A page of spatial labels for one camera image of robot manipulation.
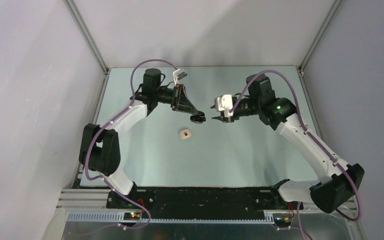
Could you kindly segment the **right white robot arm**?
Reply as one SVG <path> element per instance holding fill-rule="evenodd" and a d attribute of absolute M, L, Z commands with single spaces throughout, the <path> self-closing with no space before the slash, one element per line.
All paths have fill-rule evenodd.
<path fill-rule="evenodd" d="M 248 76 L 239 96 L 221 95 L 214 100 L 212 108 L 220 113 L 215 119 L 223 123 L 258 116 L 263 124 L 294 145 L 315 172 L 314 181 L 285 179 L 274 185 L 270 201 L 275 208 L 284 209 L 290 202 L 303 202 L 315 204 L 330 214 L 355 196 L 364 169 L 358 163 L 350 165 L 329 148 L 304 122 L 296 103 L 276 97 L 264 73 Z"/>

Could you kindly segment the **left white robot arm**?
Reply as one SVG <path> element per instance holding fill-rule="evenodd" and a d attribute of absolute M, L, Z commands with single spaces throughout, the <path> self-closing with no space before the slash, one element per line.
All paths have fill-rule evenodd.
<path fill-rule="evenodd" d="M 146 69 L 142 83 L 121 112 L 103 125 L 89 123 L 83 129 L 79 162 L 85 167 L 84 174 L 92 181 L 89 171 L 96 172 L 98 179 L 102 179 L 112 191 L 120 193 L 118 201 L 125 208 L 136 206 L 138 194 L 132 191 L 136 184 L 120 166 L 119 135 L 149 116 L 159 103 L 170 105 L 175 112 L 189 114 L 193 123 L 202 124 L 206 121 L 205 113 L 192 104 L 185 86 L 179 83 L 186 76 L 184 69 L 176 69 L 173 72 L 174 87 L 170 88 L 162 84 L 166 76 L 159 69 Z"/>

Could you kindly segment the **beige earbud charging case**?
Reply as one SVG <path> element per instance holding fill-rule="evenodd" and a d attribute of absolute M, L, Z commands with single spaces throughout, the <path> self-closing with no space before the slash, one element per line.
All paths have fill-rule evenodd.
<path fill-rule="evenodd" d="M 192 136 L 192 132 L 190 131 L 190 129 L 185 128 L 179 132 L 179 136 L 182 140 L 186 140 Z"/>

